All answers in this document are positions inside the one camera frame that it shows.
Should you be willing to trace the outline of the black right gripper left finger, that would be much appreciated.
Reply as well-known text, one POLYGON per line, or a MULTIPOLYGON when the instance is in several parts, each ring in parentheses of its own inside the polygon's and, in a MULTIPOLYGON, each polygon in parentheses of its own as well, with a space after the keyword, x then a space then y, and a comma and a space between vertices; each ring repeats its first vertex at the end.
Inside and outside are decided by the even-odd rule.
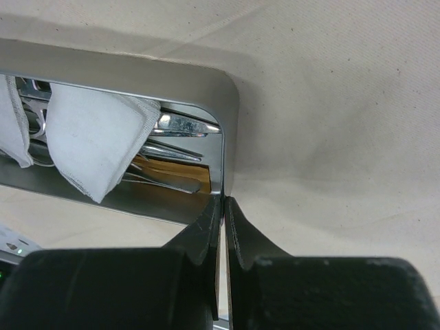
POLYGON ((211 329, 222 201, 162 247, 40 250, 1 290, 2 329, 211 329))

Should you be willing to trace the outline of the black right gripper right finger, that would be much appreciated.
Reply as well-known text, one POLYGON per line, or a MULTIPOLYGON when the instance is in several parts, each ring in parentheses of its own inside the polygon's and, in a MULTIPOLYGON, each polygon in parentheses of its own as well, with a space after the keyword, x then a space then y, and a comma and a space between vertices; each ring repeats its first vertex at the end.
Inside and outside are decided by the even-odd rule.
POLYGON ((401 258, 292 256, 224 205, 231 329, 438 329, 420 273, 401 258))

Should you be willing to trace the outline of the metal instrument tray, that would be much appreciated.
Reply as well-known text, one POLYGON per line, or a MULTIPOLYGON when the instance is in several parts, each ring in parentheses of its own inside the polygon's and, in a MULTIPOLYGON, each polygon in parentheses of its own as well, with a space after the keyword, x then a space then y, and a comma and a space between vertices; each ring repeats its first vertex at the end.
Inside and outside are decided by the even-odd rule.
MULTIPOLYGON (((210 127, 203 137, 159 133, 152 145, 179 150, 198 160, 157 155, 158 160, 205 166, 210 171, 211 195, 232 191, 239 114, 239 93, 222 71, 135 56, 89 52, 1 38, 1 74, 34 78, 98 91, 160 101, 171 117, 187 116, 210 127)), ((72 200, 131 215, 191 224, 206 207, 209 194, 178 192, 150 184, 122 182, 96 203, 55 168, 19 165, 1 156, 1 185, 72 200)))

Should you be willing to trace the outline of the beige cloth drape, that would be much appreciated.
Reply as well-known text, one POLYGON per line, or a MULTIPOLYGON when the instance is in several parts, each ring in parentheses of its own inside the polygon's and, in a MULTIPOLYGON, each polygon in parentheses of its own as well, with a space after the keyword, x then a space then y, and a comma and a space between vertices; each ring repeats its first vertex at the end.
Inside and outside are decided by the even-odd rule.
POLYGON ((262 231, 439 262, 438 1, 2 1, 1 35, 228 72, 233 193, 262 231))

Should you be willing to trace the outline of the white gauze pad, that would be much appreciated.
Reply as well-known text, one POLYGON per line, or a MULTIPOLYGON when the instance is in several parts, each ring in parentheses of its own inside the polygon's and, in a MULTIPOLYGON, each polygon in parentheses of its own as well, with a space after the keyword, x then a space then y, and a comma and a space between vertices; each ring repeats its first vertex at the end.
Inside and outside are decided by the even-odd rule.
POLYGON ((1 75, 1 150, 21 168, 34 164, 29 154, 29 122, 14 76, 1 75))
POLYGON ((60 174, 100 203, 160 118, 158 101, 52 83, 45 136, 60 174))

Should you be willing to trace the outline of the steel tweezers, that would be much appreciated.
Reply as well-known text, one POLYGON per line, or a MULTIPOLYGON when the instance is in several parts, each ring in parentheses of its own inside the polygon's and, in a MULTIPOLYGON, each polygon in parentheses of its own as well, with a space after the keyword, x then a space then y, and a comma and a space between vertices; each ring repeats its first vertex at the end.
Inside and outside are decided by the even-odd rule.
POLYGON ((197 179, 178 177, 174 175, 165 175, 162 177, 155 177, 143 172, 127 171, 123 177, 123 182, 149 184, 161 188, 168 188, 183 193, 194 194, 201 190, 202 183, 197 179))

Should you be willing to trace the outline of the brown indicator tape strip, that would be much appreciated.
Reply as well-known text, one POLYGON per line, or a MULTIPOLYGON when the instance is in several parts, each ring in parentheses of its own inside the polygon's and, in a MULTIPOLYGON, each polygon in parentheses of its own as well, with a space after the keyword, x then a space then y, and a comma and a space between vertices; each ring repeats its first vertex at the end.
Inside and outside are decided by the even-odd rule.
POLYGON ((200 193, 211 193, 210 172, 206 166, 183 164, 168 160, 146 160, 141 155, 136 155, 133 159, 133 163, 139 166, 142 170, 147 170, 150 173, 158 173, 160 179, 164 178, 165 175, 196 179, 201 183, 200 193))

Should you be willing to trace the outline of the steel forceps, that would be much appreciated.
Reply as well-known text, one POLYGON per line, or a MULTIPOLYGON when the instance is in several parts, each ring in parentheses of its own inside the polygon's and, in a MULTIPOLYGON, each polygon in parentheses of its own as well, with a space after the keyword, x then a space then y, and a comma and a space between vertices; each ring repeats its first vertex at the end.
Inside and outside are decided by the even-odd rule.
POLYGON ((155 142, 146 142, 139 151, 146 157, 165 157, 175 160, 185 160, 189 162, 200 162, 202 155, 191 153, 175 147, 158 144, 155 142))

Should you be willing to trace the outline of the steel hemostat clamp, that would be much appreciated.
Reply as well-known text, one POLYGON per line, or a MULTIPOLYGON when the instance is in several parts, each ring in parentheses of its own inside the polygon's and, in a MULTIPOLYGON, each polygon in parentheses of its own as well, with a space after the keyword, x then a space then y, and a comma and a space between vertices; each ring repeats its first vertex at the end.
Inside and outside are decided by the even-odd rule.
POLYGON ((204 138, 209 134, 220 134, 221 129, 203 120, 176 113, 161 113, 151 136, 204 138))

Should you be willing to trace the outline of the steel scissors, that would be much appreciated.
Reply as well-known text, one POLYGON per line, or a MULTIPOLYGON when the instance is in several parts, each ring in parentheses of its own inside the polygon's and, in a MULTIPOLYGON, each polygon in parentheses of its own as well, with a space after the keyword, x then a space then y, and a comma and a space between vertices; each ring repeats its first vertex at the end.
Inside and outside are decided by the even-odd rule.
POLYGON ((52 95, 48 82, 16 77, 16 88, 28 118, 31 139, 45 134, 47 106, 52 95))

